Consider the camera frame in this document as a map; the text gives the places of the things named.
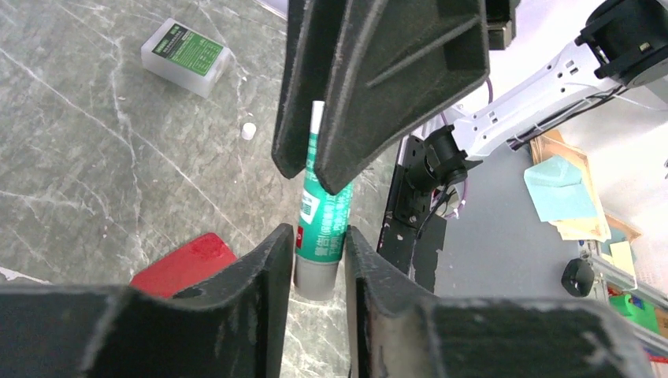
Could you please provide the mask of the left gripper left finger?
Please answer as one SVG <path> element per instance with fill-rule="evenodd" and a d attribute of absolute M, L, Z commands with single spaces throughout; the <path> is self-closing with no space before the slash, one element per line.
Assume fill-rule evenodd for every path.
<path fill-rule="evenodd" d="M 4 377 L 277 377 L 293 228 L 168 299 L 133 287 L 4 284 Z"/>

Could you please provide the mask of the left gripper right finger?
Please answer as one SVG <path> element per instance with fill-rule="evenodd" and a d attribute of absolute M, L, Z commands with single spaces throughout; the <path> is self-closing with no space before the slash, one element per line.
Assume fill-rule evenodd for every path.
<path fill-rule="evenodd" d="M 353 377 L 650 377 L 630 324 L 587 299 L 440 298 L 345 237 Z"/>

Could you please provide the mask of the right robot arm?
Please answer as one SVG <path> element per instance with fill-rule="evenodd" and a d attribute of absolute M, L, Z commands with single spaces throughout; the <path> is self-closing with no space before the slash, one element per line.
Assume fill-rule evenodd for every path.
<path fill-rule="evenodd" d="M 387 147 L 489 74 L 482 1 L 292 1 L 272 158 L 311 166 L 335 195 Z M 418 191 L 463 181 L 498 146 L 540 135 L 567 107 L 667 73 L 667 4 L 606 1 L 543 68 L 429 137 Z"/>

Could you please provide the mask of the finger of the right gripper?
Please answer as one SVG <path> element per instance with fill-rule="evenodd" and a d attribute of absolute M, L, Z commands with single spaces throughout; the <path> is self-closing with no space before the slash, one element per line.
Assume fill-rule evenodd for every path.
<path fill-rule="evenodd" d="M 349 1 L 314 171 L 335 194 L 375 158 L 488 77 L 482 1 Z"/>
<path fill-rule="evenodd" d="M 314 171 L 352 180 L 387 145 L 387 91 L 368 82 L 386 48 L 385 1 L 290 1 L 272 158 L 293 178 L 306 169 L 314 101 L 325 104 Z"/>

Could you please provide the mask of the white glue cap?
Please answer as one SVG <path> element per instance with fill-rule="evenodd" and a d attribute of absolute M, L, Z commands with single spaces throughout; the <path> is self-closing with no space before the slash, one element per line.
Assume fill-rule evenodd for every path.
<path fill-rule="evenodd" d="M 254 123 L 247 122 L 243 124 L 240 136 L 244 140 L 252 140 L 256 132 L 257 132 L 257 126 Z"/>

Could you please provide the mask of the red envelope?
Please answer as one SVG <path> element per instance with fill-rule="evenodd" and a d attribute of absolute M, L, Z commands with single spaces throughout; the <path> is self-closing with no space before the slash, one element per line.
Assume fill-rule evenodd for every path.
<path fill-rule="evenodd" d="M 215 233 L 206 233 L 136 273 L 130 283 L 144 293 L 171 298 L 198 284 L 237 260 L 228 245 Z"/>

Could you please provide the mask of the green glue stick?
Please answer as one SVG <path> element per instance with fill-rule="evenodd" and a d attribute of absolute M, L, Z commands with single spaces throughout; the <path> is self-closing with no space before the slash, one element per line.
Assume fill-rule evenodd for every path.
<path fill-rule="evenodd" d="M 329 194 L 314 172 L 324 107 L 323 101 L 312 103 L 305 179 L 295 240 L 295 289 L 297 294 L 313 301 L 324 301 L 333 296 L 353 194 L 351 183 L 339 194 Z"/>

